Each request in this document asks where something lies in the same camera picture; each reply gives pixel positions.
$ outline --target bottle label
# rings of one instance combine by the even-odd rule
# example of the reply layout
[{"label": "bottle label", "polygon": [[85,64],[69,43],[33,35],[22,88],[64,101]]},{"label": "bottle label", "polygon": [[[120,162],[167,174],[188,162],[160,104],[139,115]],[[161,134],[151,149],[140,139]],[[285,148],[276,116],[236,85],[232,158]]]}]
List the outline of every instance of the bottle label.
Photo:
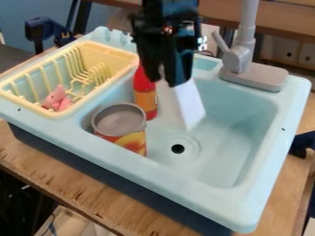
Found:
[{"label": "bottle label", "polygon": [[145,110],[145,112],[154,111],[158,108],[157,93],[155,91],[134,91],[134,103]]}]

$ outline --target wall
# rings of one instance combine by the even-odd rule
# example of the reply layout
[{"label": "wall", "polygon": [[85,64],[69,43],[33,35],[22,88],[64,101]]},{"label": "wall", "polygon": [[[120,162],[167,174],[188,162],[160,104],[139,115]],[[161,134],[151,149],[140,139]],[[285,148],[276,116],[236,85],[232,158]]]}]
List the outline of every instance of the wall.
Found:
[{"label": "wall", "polygon": [[[5,36],[6,44],[34,52],[33,43],[24,36],[24,21],[37,16],[45,16],[65,25],[72,0],[0,0],[0,29]],[[114,7],[93,4],[87,31],[104,25]],[[45,48],[53,45],[49,40]]]}]

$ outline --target drain hole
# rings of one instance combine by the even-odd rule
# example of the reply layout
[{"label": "drain hole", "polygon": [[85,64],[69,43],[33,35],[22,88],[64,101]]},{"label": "drain hole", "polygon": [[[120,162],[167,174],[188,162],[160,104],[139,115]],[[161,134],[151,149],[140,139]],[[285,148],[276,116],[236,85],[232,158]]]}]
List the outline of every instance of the drain hole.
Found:
[{"label": "drain hole", "polygon": [[181,154],[185,151],[185,147],[181,144],[176,144],[173,147],[171,147],[171,151],[176,154]]}]

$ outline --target yellow dish rack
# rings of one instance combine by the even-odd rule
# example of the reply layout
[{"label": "yellow dish rack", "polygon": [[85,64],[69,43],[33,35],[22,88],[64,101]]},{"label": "yellow dish rack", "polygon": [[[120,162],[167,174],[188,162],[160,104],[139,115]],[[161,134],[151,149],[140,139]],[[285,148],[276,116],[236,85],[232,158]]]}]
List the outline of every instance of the yellow dish rack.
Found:
[{"label": "yellow dish rack", "polygon": [[[0,83],[0,96],[47,117],[62,117],[138,65],[138,55],[94,41],[79,41]],[[41,102],[60,84],[74,105],[63,112]]]}]

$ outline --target light blue sink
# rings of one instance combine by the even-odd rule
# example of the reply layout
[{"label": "light blue sink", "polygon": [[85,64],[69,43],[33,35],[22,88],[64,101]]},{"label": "light blue sink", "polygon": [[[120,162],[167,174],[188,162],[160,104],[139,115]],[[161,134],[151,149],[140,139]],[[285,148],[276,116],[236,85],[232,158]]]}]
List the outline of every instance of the light blue sink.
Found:
[{"label": "light blue sink", "polygon": [[[134,50],[119,31],[111,34],[106,28],[97,28],[80,39],[84,40]],[[33,135],[219,224],[250,232],[259,222],[284,163],[310,83],[288,76],[281,92],[269,93],[220,80],[220,67],[219,60],[196,56],[193,73],[206,118],[189,133],[158,118],[148,122],[147,158],[94,136],[90,125],[90,117],[99,107],[133,101],[134,70],[62,119],[45,118],[26,109],[18,112],[18,105],[3,98],[0,113]]]}]

